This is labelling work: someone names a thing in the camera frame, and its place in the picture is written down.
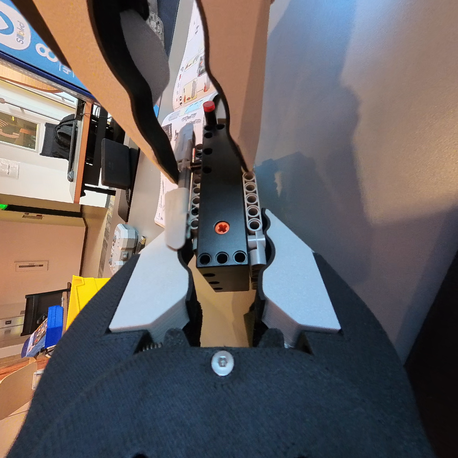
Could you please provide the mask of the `printed instruction sheet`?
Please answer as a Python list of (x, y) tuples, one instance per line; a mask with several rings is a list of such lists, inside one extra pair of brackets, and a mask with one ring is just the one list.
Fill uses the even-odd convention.
[[(203, 124), (205, 121), (203, 103), (213, 101), (217, 92), (205, 69), (205, 45), (204, 31), (201, 15), (196, 1), (192, 2), (189, 18), (175, 23), (175, 35), (184, 38), (187, 32), (186, 43), (180, 52), (180, 65), (170, 69), (170, 77), (175, 78), (173, 92), (170, 94), (166, 89), (162, 96), (159, 108), (159, 120), (162, 121), (162, 128), (170, 140), (175, 157), (176, 143), (179, 141), (179, 134), (185, 125), (192, 125), (195, 137), (195, 144), (203, 142)], [(197, 235), (198, 211), (200, 197), (200, 171), (192, 173), (192, 184), (189, 185), (190, 198), (188, 200), (188, 229), (192, 235)], [(159, 198), (155, 215), (155, 223), (165, 227), (165, 196), (169, 191), (178, 186), (172, 183), (161, 172), (159, 187)]]

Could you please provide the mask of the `grey toy brick hub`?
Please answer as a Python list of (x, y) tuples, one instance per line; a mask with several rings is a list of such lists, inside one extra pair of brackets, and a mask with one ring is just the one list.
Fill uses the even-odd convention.
[(140, 250), (140, 236), (138, 231), (130, 225), (118, 224), (115, 227), (109, 268), (111, 274), (116, 274)]

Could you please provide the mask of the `black toy brick assembly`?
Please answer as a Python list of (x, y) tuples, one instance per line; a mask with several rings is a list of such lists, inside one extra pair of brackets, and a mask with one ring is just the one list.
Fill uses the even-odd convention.
[(255, 175), (242, 170), (214, 102), (204, 102), (203, 112), (190, 221), (197, 269), (216, 292), (256, 290), (266, 265), (266, 238)]

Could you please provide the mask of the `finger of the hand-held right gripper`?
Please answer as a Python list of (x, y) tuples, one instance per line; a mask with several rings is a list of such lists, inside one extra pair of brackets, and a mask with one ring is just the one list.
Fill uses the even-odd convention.
[(224, 104), (242, 167), (251, 171), (260, 137), (269, 0), (197, 1), (205, 66)]
[(153, 108), (169, 84), (178, 3), (31, 2), (39, 36), (172, 182), (175, 156)]

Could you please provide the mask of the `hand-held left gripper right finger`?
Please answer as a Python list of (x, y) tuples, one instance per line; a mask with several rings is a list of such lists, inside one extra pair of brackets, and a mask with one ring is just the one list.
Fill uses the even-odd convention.
[(249, 346), (267, 329), (279, 329), (285, 347), (297, 348), (303, 331), (339, 333), (313, 250), (270, 210), (262, 209), (266, 264), (258, 274), (255, 301), (246, 314)]

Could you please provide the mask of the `black backpack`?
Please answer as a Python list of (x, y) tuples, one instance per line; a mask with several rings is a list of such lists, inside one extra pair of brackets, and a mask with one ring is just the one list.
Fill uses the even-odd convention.
[(58, 124), (45, 123), (41, 156), (68, 160), (75, 114), (64, 117)]

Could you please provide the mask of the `black power adapter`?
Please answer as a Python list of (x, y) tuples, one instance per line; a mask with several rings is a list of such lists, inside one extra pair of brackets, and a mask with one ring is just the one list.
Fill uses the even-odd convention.
[(121, 143), (101, 142), (101, 183), (103, 186), (128, 190), (131, 185), (130, 149)]

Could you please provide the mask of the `yellow plastic bin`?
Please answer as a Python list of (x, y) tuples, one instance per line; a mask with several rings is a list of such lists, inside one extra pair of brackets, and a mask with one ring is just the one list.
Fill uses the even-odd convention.
[(110, 278), (72, 277), (70, 300), (67, 310), (66, 330), (80, 313), (83, 307), (110, 280)]

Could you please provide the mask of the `blue printed cardboard box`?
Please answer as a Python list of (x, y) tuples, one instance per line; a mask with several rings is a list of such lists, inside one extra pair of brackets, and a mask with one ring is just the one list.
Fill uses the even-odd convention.
[(12, 1), (0, 2), (1, 63), (72, 96), (95, 101), (69, 66), (38, 35)]

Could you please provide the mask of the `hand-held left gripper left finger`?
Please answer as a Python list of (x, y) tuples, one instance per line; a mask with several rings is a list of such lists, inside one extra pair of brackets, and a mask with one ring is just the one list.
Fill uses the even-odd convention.
[(191, 244), (175, 251), (161, 234), (142, 250), (109, 325), (111, 332), (149, 331), (154, 343), (169, 329), (182, 329), (190, 345), (201, 345), (202, 307), (186, 264)]

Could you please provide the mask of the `blue plastic bin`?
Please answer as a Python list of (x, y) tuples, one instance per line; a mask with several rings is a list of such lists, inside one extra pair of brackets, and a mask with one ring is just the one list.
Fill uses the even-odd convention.
[(62, 336), (64, 326), (64, 309), (62, 306), (50, 306), (47, 316), (47, 329), (45, 334), (44, 348), (55, 346)]

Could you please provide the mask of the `grey toy actuator piece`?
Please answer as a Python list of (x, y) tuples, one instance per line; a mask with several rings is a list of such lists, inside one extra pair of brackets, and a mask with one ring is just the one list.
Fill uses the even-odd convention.
[(179, 170), (178, 187), (165, 194), (165, 243), (173, 250), (181, 249), (186, 243), (194, 146), (193, 125), (186, 124), (178, 134), (174, 150)]

